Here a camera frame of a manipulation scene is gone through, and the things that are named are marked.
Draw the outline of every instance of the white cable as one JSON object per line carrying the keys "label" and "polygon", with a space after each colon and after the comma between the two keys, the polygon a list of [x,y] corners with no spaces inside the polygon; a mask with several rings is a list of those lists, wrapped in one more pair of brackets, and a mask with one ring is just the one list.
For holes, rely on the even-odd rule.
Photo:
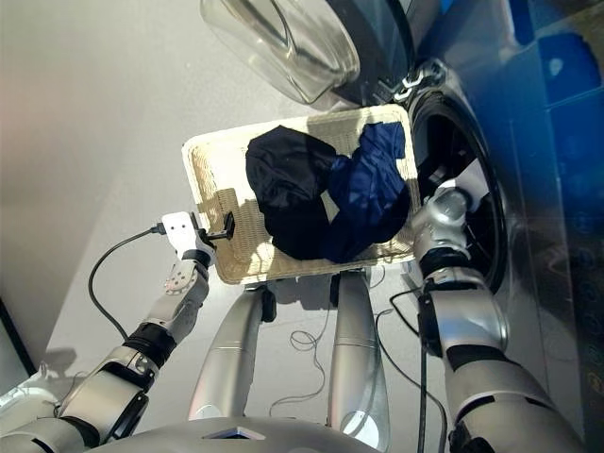
{"label": "white cable", "polygon": [[323,389],[325,388],[326,375],[325,375],[325,369],[323,368],[323,365],[321,364],[321,362],[319,361],[319,359],[317,357],[317,350],[319,348],[319,342],[321,341],[321,339],[323,338],[323,335],[325,334],[325,331],[327,330],[327,322],[329,320],[330,311],[331,311],[331,303],[327,302],[327,314],[325,317],[325,323],[323,324],[323,328],[321,329],[321,332],[316,337],[314,335],[312,335],[311,333],[308,333],[306,330],[294,330],[290,334],[290,344],[296,351],[298,351],[298,352],[312,351],[312,364],[314,365],[314,367],[317,370],[319,370],[319,373],[321,373],[321,385],[319,385],[319,388],[316,391],[311,392],[309,394],[284,396],[284,397],[278,399],[273,404],[271,404],[271,407],[268,410],[269,417],[273,416],[273,409],[276,406],[281,406],[283,404],[303,403],[305,401],[309,401],[309,400],[315,398],[317,395],[319,395],[321,392],[323,392]]}

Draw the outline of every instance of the cable plug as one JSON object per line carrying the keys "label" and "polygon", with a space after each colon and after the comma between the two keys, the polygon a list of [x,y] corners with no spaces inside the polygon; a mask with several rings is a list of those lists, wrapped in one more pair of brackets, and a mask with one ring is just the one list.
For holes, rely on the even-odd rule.
{"label": "cable plug", "polygon": [[166,234],[166,228],[162,222],[157,223],[155,226],[151,226],[149,229],[152,233],[158,233],[162,236]]}

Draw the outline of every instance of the laundry basket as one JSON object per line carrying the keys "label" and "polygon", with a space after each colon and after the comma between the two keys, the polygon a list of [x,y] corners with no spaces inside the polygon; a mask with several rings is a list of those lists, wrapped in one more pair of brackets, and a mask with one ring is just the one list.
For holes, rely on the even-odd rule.
{"label": "laundry basket", "polygon": [[[405,156],[397,161],[397,167],[410,188],[411,215],[419,209],[420,197],[409,116],[399,106],[279,120],[212,132],[187,141],[182,150],[183,159],[203,226],[208,230],[220,230],[226,214],[233,212],[235,217],[232,240],[216,242],[216,268],[220,279],[231,284],[252,283],[412,259],[412,235],[409,226],[405,225],[387,243],[373,244],[346,264],[329,260],[295,260],[272,245],[256,196],[247,183],[245,152],[249,141],[279,125],[310,134],[332,145],[338,154],[350,156],[359,146],[363,127],[379,122],[400,122],[405,131]],[[338,209],[327,193],[323,193],[322,198],[327,215],[332,219]]]}

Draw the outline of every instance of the washing machine door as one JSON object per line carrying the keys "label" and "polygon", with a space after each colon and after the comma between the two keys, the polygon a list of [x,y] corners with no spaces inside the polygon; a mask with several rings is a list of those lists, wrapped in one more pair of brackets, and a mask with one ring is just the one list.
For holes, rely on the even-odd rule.
{"label": "washing machine door", "polygon": [[389,102],[412,69],[438,0],[202,0],[201,15],[256,73],[301,103],[332,91],[352,103]]}

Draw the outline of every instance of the black cloth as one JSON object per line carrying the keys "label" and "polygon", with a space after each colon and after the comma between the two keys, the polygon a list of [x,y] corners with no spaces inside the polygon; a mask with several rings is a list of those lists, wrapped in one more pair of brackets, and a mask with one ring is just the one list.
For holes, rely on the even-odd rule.
{"label": "black cloth", "polygon": [[245,172],[273,245],[297,260],[322,258],[329,228],[321,193],[327,189],[332,146],[279,126],[250,141]]}

